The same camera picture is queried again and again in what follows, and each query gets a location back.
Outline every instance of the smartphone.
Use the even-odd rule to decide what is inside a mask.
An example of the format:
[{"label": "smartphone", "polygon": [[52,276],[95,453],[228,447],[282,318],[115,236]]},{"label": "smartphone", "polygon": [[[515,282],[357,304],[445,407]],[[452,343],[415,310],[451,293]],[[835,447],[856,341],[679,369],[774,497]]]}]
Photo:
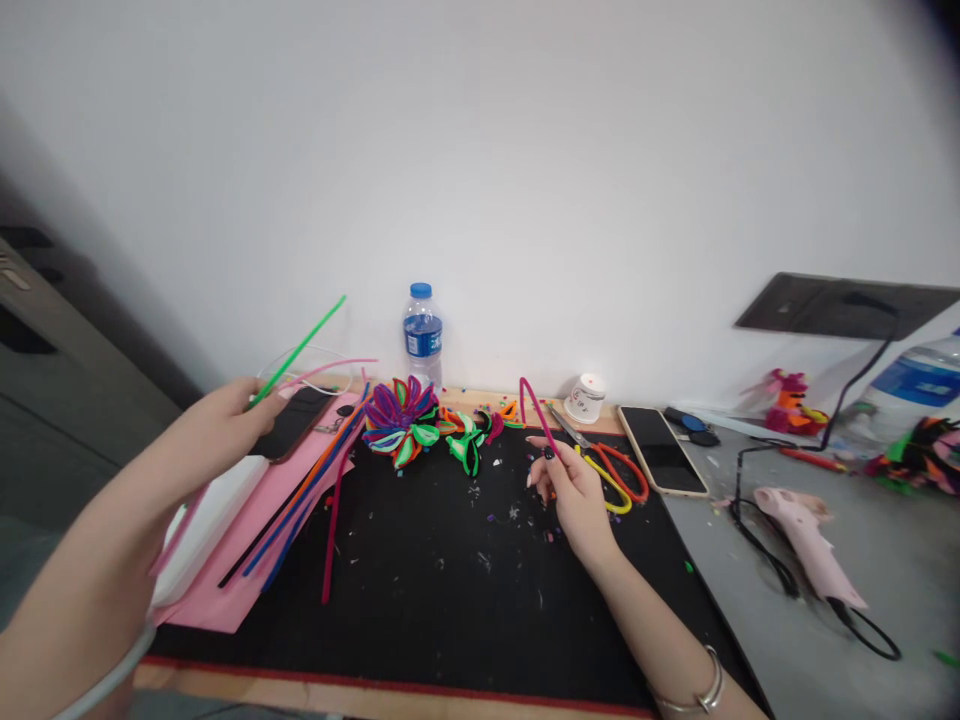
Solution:
[{"label": "smartphone", "polygon": [[263,455],[274,465],[284,462],[317,424],[331,399],[313,388],[299,390],[273,421],[273,430],[247,454]]},{"label": "smartphone", "polygon": [[650,487],[663,495],[706,497],[710,494],[659,410],[621,406],[617,414]]}]

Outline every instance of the black mat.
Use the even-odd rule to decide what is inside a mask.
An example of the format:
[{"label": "black mat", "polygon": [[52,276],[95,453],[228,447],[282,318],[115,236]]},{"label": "black mat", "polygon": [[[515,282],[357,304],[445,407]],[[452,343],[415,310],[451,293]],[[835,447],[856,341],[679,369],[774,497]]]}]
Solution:
[{"label": "black mat", "polygon": [[[321,502],[235,635],[165,625],[150,654],[447,693],[651,708],[603,598],[557,533],[555,511],[524,487],[528,434],[535,433],[507,430],[484,448],[475,481],[442,439],[403,477],[358,443],[342,489],[330,604],[320,604],[330,521]],[[623,438],[598,438],[632,455]],[[762,707],[720,613],[687,570],[660,497],[652,494],[613,530],[631,562]]]}]

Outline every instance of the scissor blade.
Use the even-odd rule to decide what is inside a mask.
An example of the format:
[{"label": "scissor blade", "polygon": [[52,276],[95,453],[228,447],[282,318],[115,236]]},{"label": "scissor blade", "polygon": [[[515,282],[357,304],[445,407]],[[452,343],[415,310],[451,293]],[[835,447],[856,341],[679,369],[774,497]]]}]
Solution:
[{"label": "scissor blade", "polygon": [[548,405],[547,407],[550,408],[550,412],[553,413],[553,416],[557,419],[557,422],[560,423],[560,427],[563,428],[563,431],[569,435],[577,445],[582,447],[584,450],[588,450],[590,448],[590,441],[574,430],[570,426],[570,423],[567,422],[566,418],[564,418],[563,415],[561,415],[553,405]]}]

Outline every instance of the plastic bottle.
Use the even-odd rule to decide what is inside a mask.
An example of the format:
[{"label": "plastic bottle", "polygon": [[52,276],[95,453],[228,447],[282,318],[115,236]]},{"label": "plastic bottle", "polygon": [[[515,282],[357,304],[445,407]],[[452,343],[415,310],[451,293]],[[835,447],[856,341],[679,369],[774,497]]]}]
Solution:
[{"label": "plastic bottle", "polygon": [[439,392],[443,383],[440,365],[443,321],[433,302],[433,288],[428,283],[410,286],[410,302],[403,312],[403,338],[410,374],[425,386],[433,383]]},{"label": "plastic bottle", "polygon": [[840,414],[837,430],[851,449],[877,455],[958,396],[960,328],[900,355]]}]

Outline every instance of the glue gun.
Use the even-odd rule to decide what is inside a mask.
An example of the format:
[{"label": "glue gun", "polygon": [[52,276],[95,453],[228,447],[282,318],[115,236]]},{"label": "glue gun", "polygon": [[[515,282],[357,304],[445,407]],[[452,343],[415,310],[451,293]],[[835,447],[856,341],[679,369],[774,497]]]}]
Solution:
[{"label": "glue gun", "polygon": [[753,496],[760,509],[780,523],[821,600],[836,598],[850,607],[867,607],[833,557],[833,546],[820,534],[820,523],[832,519],[822,500],[782,488],[759,488]]}]

